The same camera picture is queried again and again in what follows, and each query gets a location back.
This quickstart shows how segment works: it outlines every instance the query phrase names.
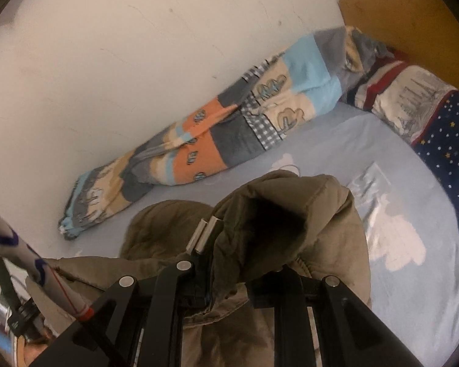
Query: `light blue bed sheet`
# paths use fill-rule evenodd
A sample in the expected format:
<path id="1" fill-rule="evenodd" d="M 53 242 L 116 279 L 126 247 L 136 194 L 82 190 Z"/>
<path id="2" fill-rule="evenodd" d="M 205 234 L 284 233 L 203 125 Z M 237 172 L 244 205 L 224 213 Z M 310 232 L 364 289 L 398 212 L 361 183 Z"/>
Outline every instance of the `light blue bed sheet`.
<path id="1" fill-rule="evenodd" d="M 278 168 L 334 175 L 353 188 L 368 231 L 373 311 L 425 367 L 443 365 L 459 343 L 454 209 L 411 148 L 375 116 L 351 106 L 339 104 L 238 167 L 194 184 L 155 187 L 75 243 L 82 255 L 116 256 L 127 225 L 142 208 L 172 198 L 214 205 Z"/>

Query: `navy blue fabric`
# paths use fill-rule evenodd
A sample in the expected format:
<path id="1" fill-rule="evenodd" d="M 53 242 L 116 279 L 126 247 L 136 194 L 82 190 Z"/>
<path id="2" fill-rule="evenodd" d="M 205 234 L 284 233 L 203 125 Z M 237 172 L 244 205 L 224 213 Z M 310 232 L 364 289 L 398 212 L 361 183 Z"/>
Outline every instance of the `navy blue fabric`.
<path id="1" fill-rule="evenodd" d="M 438 107 L 413 149 L 446 191 L 459 227 L 459 91 Z"/>

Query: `colorful blanket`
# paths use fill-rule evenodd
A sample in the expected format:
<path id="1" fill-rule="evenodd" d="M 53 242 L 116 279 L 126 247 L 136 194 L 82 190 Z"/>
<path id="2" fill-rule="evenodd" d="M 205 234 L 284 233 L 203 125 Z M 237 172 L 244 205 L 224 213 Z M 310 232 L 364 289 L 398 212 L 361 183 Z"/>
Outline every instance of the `colorful blanket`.
<path id="1" fill-rule="evenodd" d="M 77 180 L 60 232 L 66 239 L 118 213 L 156 184 L 202 180 L 265 152 L 329 112 L 386 46 L 341 27 L 306 35 L 146 143 Z"/>
<path id="2" fill-rule="evenodd" d="M 459 91 L 404 56 L 378 59 L 343 101 L 380 117 L 429 167 L 459 229 Z"/>

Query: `olive green garment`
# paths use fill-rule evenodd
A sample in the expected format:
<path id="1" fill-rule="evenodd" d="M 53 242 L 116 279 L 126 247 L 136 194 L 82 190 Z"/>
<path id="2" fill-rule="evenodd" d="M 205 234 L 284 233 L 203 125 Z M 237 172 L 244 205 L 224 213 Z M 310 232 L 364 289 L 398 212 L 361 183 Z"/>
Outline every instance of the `olive green garment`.
<path id="1" fill-rule="evenodd" d="M 244 283 L 284 264 L 302 276 L 319 279 L 334 274 L 370 303 L 371 273 L 362 222 L 351 192 L 327 175 L 298 177 L 274 171 L 241 186 L 214 208 L 198 202 L 160 202 L 135 216 L 120 258 L 48 262 L 94 301 L 122 276 L 153 277 L 183 259 L 200 219 L 211 216 L 224 223 L 204 250 L 213 257 L 211 305 L 185 318 L 183 366 L 273 365 L 273 310 L 254 310 Z M 64 331 L 73 318 L 30 280 L 28 288 L 54 330 Z M 309 316 L 316 344 L 311 310 Z"/>

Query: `screw head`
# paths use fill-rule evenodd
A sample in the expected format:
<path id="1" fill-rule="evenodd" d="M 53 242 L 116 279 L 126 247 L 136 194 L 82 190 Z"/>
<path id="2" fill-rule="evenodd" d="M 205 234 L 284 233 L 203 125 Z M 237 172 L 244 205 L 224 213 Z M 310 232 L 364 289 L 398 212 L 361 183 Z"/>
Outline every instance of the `screw head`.
<path id="1" fill-rule="evenodd" d="M 192 264 L 189 261 L 180 261 L 177 264 L 177 269 L 179 271 L 188 271 L 192 267 Z"/>
<path id="2" fill-rule="evenodd" d="M 337 276 L 328 276 L 324 282 L 330 287 L 336 287 L 340 284 L 340 279 Z"/>
<path id="3" fill-rule="evenodd" d="M 135 279 L 133 279 L 131 276 L 124 276 L 121 277 L 121 279 L 119 280 L 119 285 L 121 287 L 130 287 L 133 285 L 134 282 Z"/>

